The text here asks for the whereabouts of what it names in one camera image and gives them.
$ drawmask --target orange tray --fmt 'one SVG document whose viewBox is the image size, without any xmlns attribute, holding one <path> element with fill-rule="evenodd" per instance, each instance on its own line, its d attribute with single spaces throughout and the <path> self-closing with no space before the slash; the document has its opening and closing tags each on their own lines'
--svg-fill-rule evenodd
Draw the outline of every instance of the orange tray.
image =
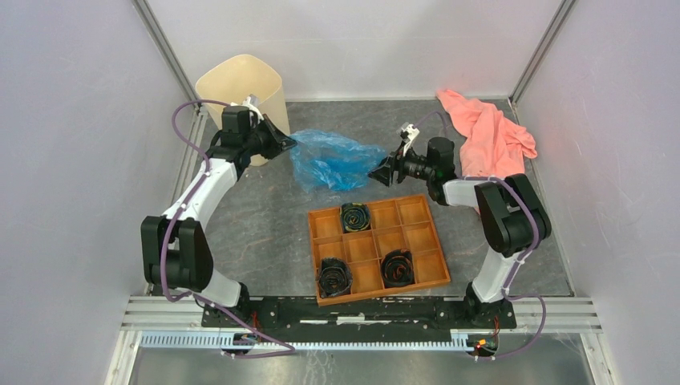
<svg viewBox="0 0 680 385">
<path fill-rule="evenodd" d="M 319 306 L 429 289 L 451 282 L 426 196 L 413 195 L 366 205 L 370 211 L 370 230 L 358 233 L 342 233 L 339 207 L 308 214 L 315 276 L 323 258 L 336 257 L 347 262 L 353 278 L 351 293 L 338 297 L 321 298 L 318 285 L 314 285 Z M 386 289 L 380 276 L 380 262 L 390 251 L 404 248 L 413 254 L 415 283 Z"/>
</svg>

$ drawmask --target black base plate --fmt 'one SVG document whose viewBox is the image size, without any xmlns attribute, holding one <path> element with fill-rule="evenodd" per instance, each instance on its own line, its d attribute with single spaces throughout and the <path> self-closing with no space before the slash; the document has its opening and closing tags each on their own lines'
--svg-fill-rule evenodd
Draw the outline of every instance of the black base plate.
<svg viewBox="0 0 680 385">
<path fill-rule="evenodd" d="M 444 342 L 451 341 L 451 329 L 494 328 L 494 315 L 478 315 L 474 322 L 466 318 L 462 300 L 385 297 L 320 307 L 314 297 L 260 297 L 251 298 L 250 305 L 261 331 L 289 342 Z M 503 301 L 494 314 L 501 329 L 517 327 L 510 302 Z M 354 320 L 346 317 L 385 323 L 350 323 Z M 204 312 L 201 325 L 237 326 L 218 310 Z"/>
</svg>

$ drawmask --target beige container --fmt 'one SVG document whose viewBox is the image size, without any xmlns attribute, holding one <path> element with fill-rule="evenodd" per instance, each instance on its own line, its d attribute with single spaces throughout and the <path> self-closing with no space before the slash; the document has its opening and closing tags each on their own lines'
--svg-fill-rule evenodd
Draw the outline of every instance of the beige container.
<svg viewBox="0 0 680 385">
<path fill-rule="evenodd" d="M 223 62 L 196 82 L 196 93 L 202 99 L 220 100 L 226 103 L 243 103 L 248 95 L 260 100 L 257 106 L 281 132 L 290 134 L 288 112 L 285 109 L 281 76 L 267 63 L 252 55 L 238 55 Z M 212 120 L 222 129 L 222 106 L 206 104 Z M 261 166 L 267 159 L 255 155 L 252 166 Z"/>
</svg>

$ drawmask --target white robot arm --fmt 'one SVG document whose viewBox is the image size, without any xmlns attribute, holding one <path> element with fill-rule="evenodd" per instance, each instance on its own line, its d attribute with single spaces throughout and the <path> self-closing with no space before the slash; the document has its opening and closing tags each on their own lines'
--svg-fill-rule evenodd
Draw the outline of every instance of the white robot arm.
<svg viewBox="0 0 680 385">
<path fill-rule="evenodd" d="M 524 174 L 505 180 L 458 179 L 453 143 L 444 137 L 431 138 L 427 154 L 420 156 L 412 147 L 418 134 L 417 128 L 405 124 L 402 143 L 369 176 L 388 187 L 395 181 L 395 172 L 397 183 L 406 176 L 425 180 L 430 198 L 440 205 L 462 205 L 480 211 L 489 248 L 480 273 L 468 286 L 466 298 L 477 309 L 473 313 L 484 313 L 481 309 L 485 304 L 504 300 L 504 290 L 518 264 L 524 263 L 528 253 L 550 235 L 550 220 Z"/>
<path fill-rule="evenodd" d="M 297 142 L 280 132 L 250 98 L 243 105 L 225 106 L 216 139 L 218 136 L 219 144 L 214 140 L 215 145 L 207 151 L 209 167 L 202 163 L 187 190 L 163 215 L 142 222 L 144 277 L 154 285 L 161 286 L 165 280 L 170 289 L 200 293 L 202 298 L 238 312 L 241 299 L 248 298 L 247 288 L 214 269 L 203 228 L 250 165 L 251 156 L 273 159 Z M 175 247 L 169 249 L 168 243 L 173 242 Z"/>
</svg>

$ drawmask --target pink towel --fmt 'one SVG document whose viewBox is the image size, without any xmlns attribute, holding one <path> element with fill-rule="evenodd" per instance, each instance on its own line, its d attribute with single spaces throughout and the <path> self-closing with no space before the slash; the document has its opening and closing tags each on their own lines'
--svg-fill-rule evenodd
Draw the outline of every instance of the pink towel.
<svg viewBox="0 0 680 385">
<path fill-rule="evenodd" d="M 460 148 L 464 176 L 506 176 L 524 173 L 524 157 L 535 158 L 536 142 L 527 129 L 503 117 L 491 103 L 467 100 L 451 90 L 437 98 L 453 125 L 467 140 Z"/>
</svg>

